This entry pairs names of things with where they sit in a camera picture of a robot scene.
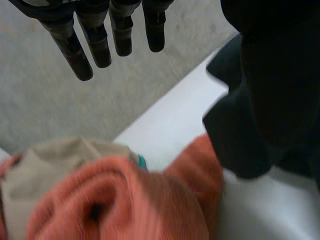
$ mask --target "concrete floor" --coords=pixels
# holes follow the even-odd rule
[[[152,53],[142,8],[136,10],[128,57],[117,56],[107,16],[112,65],[105,69],[94,65],[76,21],[94,71],[92,80],[81,82],[49,33],[2,0],[0,148],[12,153],[70,135],[112,140],[235,31],[219,0],[175,0],[166,15],[165,49]]]

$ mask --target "black fabric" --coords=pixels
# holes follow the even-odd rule
[[[237,89],[242,80],[240,47],[241,35],[238,34],[217,53],[206,67],[209,74],[227,84],[229,92]]]
[[[319,1],[221,5],[241,33],[207,67],[229,86],[203,119],[218,158],[242,178],[277,165],[320,187]]]

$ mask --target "white surface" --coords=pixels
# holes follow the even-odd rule
[[[1,162],[4,158],[6,158],[6,157],[8,157],[8,156],[9,156],[9,154],[6,153],[3,149],[0,148],[0,162]]]
[[[206,74],[206,59],[120,134],[115,142],[162,170],[205,132],[203,114],[226,88]],[[320,240],[320,197],[315,183],[277,168],[252,181],[225,172],[219,240]]]

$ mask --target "beige fabric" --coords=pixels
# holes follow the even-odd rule
[[[10,240],[24,239],[27,220],[39,198],[69,173],[100,157],[139,157],[127,146],[85,138],[35,145],[0,180],[4,219]]]

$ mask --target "orange knit fabric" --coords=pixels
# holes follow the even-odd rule
[[[222,185],[206,135],[163,173],[119,157],[101,159],[43,196],[26,239],[214,240]]]

